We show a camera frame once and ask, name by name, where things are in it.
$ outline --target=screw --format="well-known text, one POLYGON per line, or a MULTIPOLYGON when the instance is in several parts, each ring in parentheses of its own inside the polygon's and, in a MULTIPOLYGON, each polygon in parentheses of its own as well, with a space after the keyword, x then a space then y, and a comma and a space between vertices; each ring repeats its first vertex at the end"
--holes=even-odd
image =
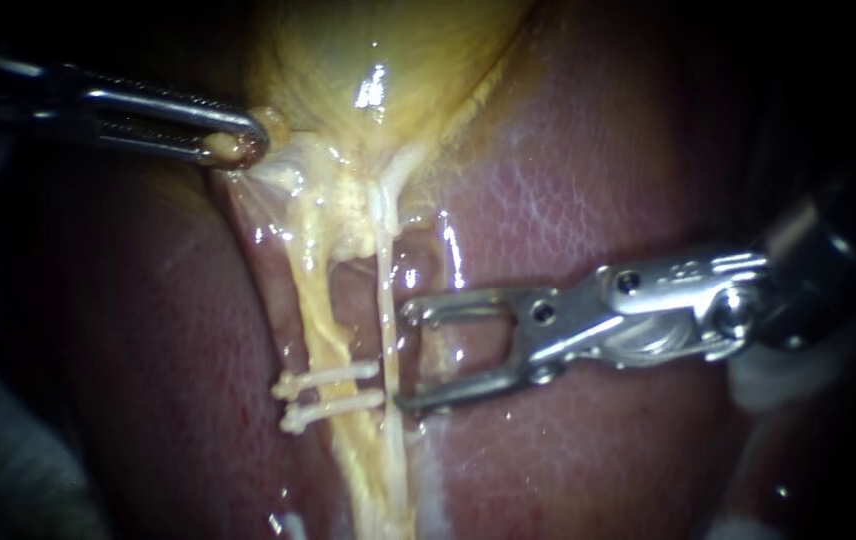
POLYGON ((538 367, 528 379, 537 385, 548 384, 561 373, 562 366, 559 364, 545 364, 538 367))
POLYGON ((539 300, 531 308, 531 318, 541 325, 548 325, 555 320, 555 308, 544 300, 539 300))
POLYGON ((615 278, 615 284, 623 294, 635 294, 638 286, 641 285, 641 276, 638 275, 638 272, 626 270, 618 274, 618 277, 615 278))

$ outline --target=clip applier jaw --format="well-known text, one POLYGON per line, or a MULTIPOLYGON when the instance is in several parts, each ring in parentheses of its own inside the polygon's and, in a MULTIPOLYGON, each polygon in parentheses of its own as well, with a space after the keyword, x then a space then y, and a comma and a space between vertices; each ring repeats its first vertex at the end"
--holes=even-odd
POLYGON ((602 266, 568 289, 494 288, 415 298, 401 318, 413 327, 511 317, 508 358, 498 367, 395 396, 415 415, 552 381, 574 360, 618 369, 704 354, 727 358, 749 343, 765 257, 715 251, 602 266))
POLYGON ((241 109, 72 65, 1 56, 0 125, 215 168, 250 166, 269 145, 265 129, 241 109), (234 136, 244 150, 241 159, 217 159, 204 144, 214 133, 234 136))

